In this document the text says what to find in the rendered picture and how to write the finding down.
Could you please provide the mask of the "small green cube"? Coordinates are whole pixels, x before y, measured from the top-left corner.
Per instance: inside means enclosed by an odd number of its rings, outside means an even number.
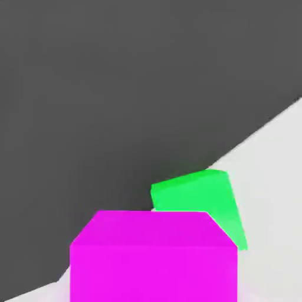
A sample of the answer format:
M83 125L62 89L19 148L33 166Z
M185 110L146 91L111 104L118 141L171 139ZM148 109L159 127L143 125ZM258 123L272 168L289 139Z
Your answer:
M248 249L229 174L206 169L151 185L153 208L157 211L208 213L233 240L240 251Z

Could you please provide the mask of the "small magenta cube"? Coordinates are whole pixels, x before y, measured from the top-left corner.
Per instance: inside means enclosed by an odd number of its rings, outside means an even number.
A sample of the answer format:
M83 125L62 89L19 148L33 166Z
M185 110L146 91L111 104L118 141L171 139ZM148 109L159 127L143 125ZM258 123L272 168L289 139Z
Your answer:
M237 246L205 212L99 211L70 245L70 302L237 301Z

